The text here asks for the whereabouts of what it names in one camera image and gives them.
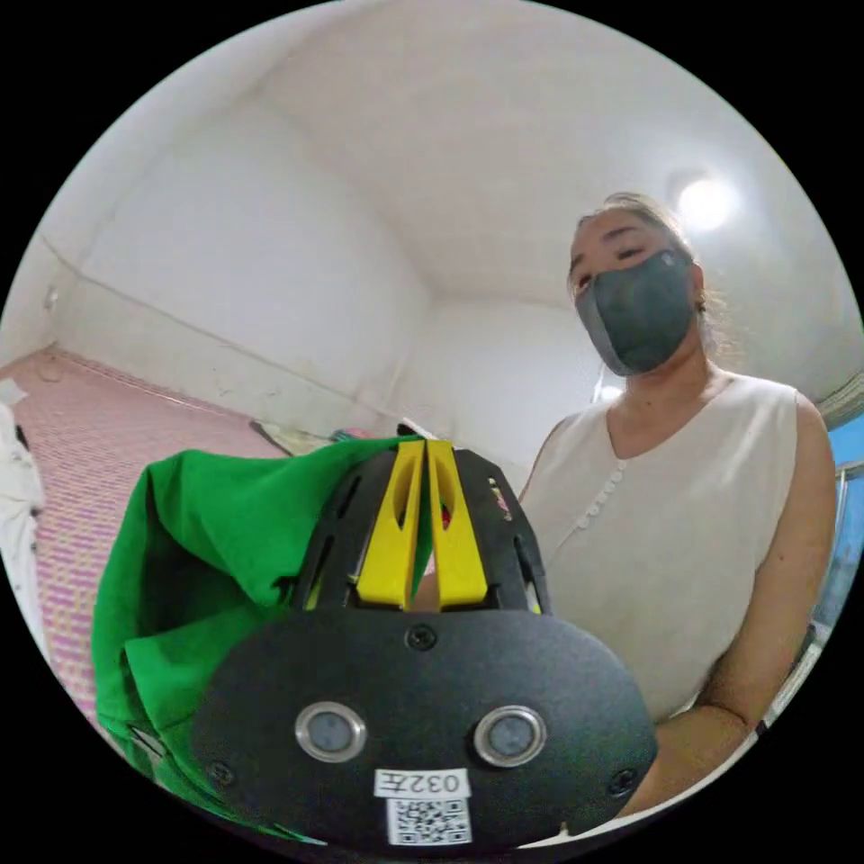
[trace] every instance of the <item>pink floor mat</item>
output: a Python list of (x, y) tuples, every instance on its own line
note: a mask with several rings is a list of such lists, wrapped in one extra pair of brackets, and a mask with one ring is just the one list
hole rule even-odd
[[(181, 450), (284, 458), (248, 418), (71, 355), (3, 370), (29, 395), (14, 408), (45, 488), (39, 599), (55, 674), (95, 722), (90, 626), (99, 580), (147, 465)], [(46, 378), (59, 377), (56, 382)]]

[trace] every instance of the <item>gray face mask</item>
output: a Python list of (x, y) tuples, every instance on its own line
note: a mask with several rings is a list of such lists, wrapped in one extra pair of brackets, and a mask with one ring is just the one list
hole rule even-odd
[(696, 314), (691, 284), (689, 262), (668, 250), (590, 280), (576, 311), (613, 374), (651, 372), (679, 349)]

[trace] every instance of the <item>green cloth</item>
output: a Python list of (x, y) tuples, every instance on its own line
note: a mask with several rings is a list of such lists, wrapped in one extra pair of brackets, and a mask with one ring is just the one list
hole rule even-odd
[[(276, 617), (313, 614), (286, 610), (277, 581), (298, 574), (345, 473), (406, 440), (417, 439), (346, 441), (293, 459), (187, 451), (142, 474), (99, 586), (92, 635), (97, 721), (138, 770), (246, 824), (189, 755), (194, 711), (234, 645)], [(426, 489), (421, 500), (412, 591), (432, 548)], [(165, 751), (155, 770), (131, 727)]]

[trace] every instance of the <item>white cloth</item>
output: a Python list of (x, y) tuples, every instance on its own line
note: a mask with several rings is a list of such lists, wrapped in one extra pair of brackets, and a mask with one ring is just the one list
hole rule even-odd
[(0, 554), (24, 621), (49, 659), (36, 582), (36, 518), (45, 506), (32, 454), (15, 434), (11, 409), (0, 404)]
[(741, 627), (795, 470), (797, 393), (736, 375), (627, 460), (607, 410), (554, 432), (523, 507), (553, 612), (617, 654), (660, 722), (698, 695)]

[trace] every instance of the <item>woman's arm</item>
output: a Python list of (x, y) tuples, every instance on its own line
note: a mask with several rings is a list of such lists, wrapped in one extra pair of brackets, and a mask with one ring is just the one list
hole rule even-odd
[(734, 754), (767, 713), (805, 639), (831, 558), (834, 484), (822, 417), (799, 396), (795, 472), (742, 628), (696, 705), (657, 727), (657, 760), (621, 816), (695, 786)]
[[(526, 484), (522, 488), (522, 491), (519, 493), (520, 504), (522, 503), (522, 499), (525, 497), (525, 493), (528, 491), (528, 486), (531, 485), (531, 480), (534, 477), (534, 472), (537, 470), (537, 463), (540, 461), (540, 457), (543, 455), (543, 451), (546, 449), (546, 445), (552, 439), (552, 436), (561, 428), (563, 423), (564, 420), (562, 420), (560, 423), (555, 424), (555, 428), (546, 436), (546, 440), (540, 447), (540, 452), (537, 454), (537, 458), (534, 460), (534, 464), (531, 466), (531, 473), (528, 475)], [(417, 593), (414, 595), (414, 599), (411, 601), (411, 612), (440, 611), (441, 600), (438, 596), (438, 575), (433, 570), (427, 573), (418, 585)]]

